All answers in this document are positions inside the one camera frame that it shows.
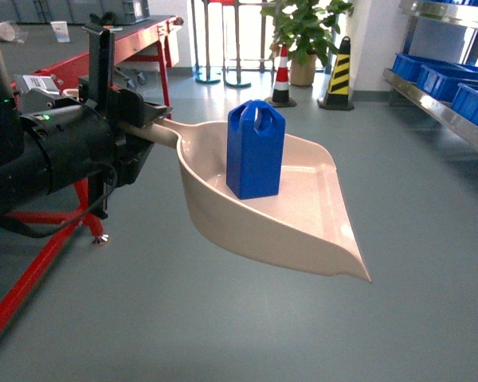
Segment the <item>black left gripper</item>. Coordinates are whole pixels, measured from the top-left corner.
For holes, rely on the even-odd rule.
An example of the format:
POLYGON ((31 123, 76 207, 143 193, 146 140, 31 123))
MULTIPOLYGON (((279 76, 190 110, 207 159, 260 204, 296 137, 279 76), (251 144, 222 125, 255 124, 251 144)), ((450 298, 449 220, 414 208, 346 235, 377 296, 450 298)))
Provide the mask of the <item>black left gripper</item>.
POLYGON ((90 179, 101 187, 135 183, 153 144, 126 132, 129 127, 145 127, 171 117, 173 107, 145 102, 128 88, 108 89, 105 111, 85 100, 88 76, 79 79, 80 103, 77 123, 77 178, 90 179))

